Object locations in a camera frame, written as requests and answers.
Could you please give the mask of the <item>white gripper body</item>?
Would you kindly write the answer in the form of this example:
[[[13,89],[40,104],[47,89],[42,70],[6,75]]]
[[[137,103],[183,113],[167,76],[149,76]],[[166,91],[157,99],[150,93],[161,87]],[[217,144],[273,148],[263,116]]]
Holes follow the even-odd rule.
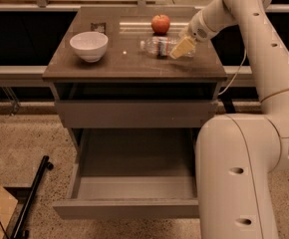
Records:
[[[224,14],[208,11],[197,12],[190,22],[180,31],[180,38],[190,38],[194,42],[206,42],[215,37],[224,26]]]

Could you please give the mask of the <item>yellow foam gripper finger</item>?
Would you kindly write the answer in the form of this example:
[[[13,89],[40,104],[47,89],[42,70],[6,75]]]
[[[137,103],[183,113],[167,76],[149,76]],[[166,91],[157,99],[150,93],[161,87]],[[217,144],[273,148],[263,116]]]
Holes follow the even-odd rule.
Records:
[[[182,36],[176,45],[172,48],[169,55],[173,59],[178,59],[195,49],[195,40],[189,36]]]

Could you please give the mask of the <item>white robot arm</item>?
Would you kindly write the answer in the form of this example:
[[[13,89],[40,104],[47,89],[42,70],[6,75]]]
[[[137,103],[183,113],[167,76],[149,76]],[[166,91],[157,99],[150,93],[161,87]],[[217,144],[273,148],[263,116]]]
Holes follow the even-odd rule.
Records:
[[[289,51],[266,16],[271,0],[214,0],[181,31],[175,59],[238,26],[261,105],[258,115],[223,115],[195,147],[201,239],[278,239],[267,175],[289,168]]]

